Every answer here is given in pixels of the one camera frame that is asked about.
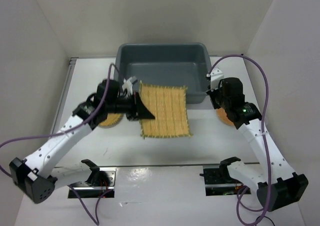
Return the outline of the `round yellow bamboo tray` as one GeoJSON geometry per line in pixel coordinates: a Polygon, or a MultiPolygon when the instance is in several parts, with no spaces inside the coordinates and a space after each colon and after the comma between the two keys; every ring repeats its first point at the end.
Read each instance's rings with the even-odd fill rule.
{"type": "Polygon", "coordinates": [[[112,128],[122,120],[123,116],[122,113],[109,113],[107,119],[102,121],[98,126],[100,128],[112,128]]]}

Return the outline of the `square bamboo mat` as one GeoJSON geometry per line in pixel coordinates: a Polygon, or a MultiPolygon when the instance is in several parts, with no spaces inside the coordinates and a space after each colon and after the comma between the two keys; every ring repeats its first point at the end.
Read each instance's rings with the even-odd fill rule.
{"type": "Polygon", "coordinates": [[[139,95],[155,119],[141,119],[141,137],[171,139],[191,137],[184,86],[139,83],[139,95]]]}

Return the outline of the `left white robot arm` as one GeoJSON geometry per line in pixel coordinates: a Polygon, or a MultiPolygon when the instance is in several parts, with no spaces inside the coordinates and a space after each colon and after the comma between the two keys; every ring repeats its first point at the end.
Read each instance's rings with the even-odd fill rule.
{"type": "Polygon", "coordinates": [[[14,184],[35,204],[45,201],[55,189],[78,182],[95,186],[109,183],[108,175],[89,159],[75,167],[56,168],[57,163],[84,137],[89,135],[109,114],[125,114],[129,121],[153,120],[155,116],[133,90],[135,77],[119,83],[103,80],[86,101],[80,103],[67,122],[49,140],[25,159],[15,158],[9,164],[14,184]]]}

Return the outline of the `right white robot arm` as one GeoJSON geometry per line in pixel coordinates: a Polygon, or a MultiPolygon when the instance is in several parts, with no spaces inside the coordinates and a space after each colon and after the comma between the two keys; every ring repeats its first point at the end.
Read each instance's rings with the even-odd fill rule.
{"type": "Polygon", "coordinates": [[[262,168],[258,173],[240,158],[224,159],[219,165],[219,177],[229,183],[242,182],[255,193],[268,212],[296,203],[302,197],[309,181],[304,174],[297,174],[276,146],[263,117],[255,104],[247,102],[239,78],[207,75],[207,94],[213,108],[223,109],[227,118],[243,135],[252,148],[262,168]]]}

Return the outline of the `grey plastic bin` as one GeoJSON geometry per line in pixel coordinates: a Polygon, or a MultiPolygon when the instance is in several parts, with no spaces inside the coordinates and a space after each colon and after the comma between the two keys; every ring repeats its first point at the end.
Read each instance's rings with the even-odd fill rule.
{"type": "Polygon", "coordinates": [[[187,104],[200,104],[207,96],[211,60],[202,43],[126,43],[119,47],[115,64],[119,77],[136,77],[157,86],[185,86],[187,104]]]}

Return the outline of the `round orange woven tray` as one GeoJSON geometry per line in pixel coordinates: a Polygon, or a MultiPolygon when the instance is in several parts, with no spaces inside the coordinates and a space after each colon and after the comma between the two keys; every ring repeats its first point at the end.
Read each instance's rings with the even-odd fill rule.
{"type": "Polygon", "coordinates": [[[219,109],[216,109],[215,112],[216,112],[219,120],[222,123],[224,123],[224,124],[226,124],[228,126],[232,126],[232,127],[234,126],[234,123],[231,120],[228,119],[227,113],[225,112],[225,110],[222,107],[219,108],[219,109]]]}

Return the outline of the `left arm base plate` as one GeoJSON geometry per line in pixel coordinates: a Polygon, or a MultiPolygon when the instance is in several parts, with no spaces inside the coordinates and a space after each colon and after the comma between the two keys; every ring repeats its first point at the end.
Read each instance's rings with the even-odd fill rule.
{"type": "Polygon", "coordinates": [[[116,184],[116,167],[101,167],[95,182],[80,181],[71,186],[82,199],[114,198],[116,184]]]}

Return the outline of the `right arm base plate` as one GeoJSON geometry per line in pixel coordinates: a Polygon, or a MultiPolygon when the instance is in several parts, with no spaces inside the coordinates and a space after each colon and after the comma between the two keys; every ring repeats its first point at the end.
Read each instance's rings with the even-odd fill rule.
{"type": "Polygon", "coordinates": [[[224,178],[218,165],[204,165],[199,176],[203,178],[207,197],[236,195],[244,187],[238,180],[224,178]]]}

